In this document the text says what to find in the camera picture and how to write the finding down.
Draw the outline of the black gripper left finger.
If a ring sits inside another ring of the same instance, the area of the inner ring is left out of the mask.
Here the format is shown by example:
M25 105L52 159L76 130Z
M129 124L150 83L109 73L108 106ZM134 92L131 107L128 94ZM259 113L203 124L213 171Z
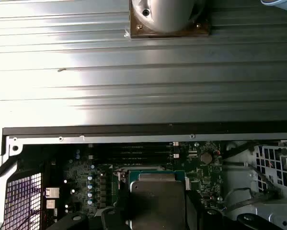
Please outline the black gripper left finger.
M129 190L120 189L114 207L101 211L99 216L88 218L77 212L67 214L62 219L48 227L49 230L129 230L126 224L128 215Z

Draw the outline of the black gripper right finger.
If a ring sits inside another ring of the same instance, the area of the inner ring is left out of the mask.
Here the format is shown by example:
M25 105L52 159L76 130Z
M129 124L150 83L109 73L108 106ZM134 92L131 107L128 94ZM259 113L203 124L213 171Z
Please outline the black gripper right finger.
M230 219L227 215L258 203L261 207L255 213L243 212L235 219ZM195 192L188 191L186 222L190 230L287 230L287 204L280 201L278 191L265 191L220 211L205 208Z

